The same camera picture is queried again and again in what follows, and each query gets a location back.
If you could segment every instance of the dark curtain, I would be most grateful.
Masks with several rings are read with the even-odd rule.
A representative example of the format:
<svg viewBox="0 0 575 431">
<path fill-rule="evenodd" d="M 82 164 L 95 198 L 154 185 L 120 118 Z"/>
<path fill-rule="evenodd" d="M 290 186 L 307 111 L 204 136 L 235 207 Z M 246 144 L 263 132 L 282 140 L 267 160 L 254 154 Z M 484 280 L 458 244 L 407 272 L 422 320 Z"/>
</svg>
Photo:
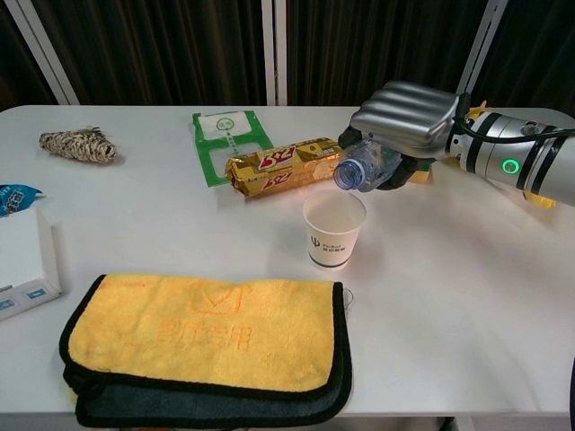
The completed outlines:
<svg viewBox="0 0 575 431">
<path fill-rule="evenodd" d="M 266 104 L 261 0 L 33 0 L 86 104 Z"/>
<path fill-rule="evenodd" d="M 487 0 L 287 0 L 292 105 L 357 105 L 386 81 L 455 92 Z"/>
<path fill-rule="evenodd" d="M 509 1 L 473 89 L 483 100 L 575 117 L 575 1 Z"/>
<path fill-rule="evenodd" d="M 56 103 L 4 2 L 0 2 L 0 111 Z"/>
</svg>

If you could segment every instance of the robotic hand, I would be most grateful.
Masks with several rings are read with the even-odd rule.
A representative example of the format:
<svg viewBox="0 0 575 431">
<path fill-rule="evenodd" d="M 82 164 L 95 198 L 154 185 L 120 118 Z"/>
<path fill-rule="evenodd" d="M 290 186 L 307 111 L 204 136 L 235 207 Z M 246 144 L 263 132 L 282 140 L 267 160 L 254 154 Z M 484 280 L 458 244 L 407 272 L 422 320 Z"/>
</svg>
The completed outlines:
<svg viewBox="0 0 575 431">
<path fill-rule="evenodd" d="M 378 189 L 401 187 L 423 164 L 457 157 L 461 168 L 575 206 L 575 129 L 483 112 L 467 119 L 470 96 L 387 83 L 353 114 L 342 148 L 368 138 L 401 154 Z"/>
</svg>

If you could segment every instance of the gold snack package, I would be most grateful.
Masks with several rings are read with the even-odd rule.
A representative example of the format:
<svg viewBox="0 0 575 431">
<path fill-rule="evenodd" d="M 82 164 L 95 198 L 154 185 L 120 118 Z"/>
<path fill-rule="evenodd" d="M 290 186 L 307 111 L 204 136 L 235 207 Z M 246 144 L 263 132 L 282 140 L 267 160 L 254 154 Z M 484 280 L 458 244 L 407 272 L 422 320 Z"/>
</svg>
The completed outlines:
<svg viewBox="0 0 575 431">
<path fill-rule="evenodd" d="M 232 157 L 226 176 L 247 197 L 270 195 L 331 178 L 340 153 L 337 142 L 319 137 Z"/>
</svg>

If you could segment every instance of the green indicator light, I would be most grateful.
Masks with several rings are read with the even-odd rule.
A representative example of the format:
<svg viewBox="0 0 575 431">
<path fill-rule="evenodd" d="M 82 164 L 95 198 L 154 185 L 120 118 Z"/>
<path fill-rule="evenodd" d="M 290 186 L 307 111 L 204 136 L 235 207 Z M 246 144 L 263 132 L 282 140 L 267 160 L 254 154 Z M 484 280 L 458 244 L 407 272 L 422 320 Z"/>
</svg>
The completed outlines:
<svg viewBox="0 0 575 431">
<path fill-rule="evenodd" d="M 504 160 L 501 168 L 505 173 L 514 174 L 519 172 L 519 162 L 515 159 Z"/>
</svg>

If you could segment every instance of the white table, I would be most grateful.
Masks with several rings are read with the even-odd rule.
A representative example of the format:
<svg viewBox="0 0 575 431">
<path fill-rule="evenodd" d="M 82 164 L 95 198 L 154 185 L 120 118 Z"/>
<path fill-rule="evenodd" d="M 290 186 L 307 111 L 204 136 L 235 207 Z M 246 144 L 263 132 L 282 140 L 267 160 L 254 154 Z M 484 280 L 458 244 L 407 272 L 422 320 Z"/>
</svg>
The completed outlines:
<svg viewBox="0 0 575 431">
<path fill-rule="evenodd" d="M 206 187 L 190 115 L 240 109 L 28 106 L 0 114 L 0 184 L 46 194 L 35 205 L 54 225 L 66 289 L 0 322 L 0 413 L 72 411 L 57 350 L 66 320 L 101 273 L 150 272 L 342 281 L 355 295 L 354 388 L 344 416 L 568 414 L 575 209 L 543 210 L 436 163 L 431 184 L 361 194 L 368 219 L 358 247 L 344 270 L 325 273 L 305 253 L 301 207 L 330 181 L 250 202 L 231 187 Z M 254 109 L 277 146 L 335 138 L 355 110 Z M 122 165 L 38 148 L 41 132 L 87 125 L 110 134 Z"/>
</svg>

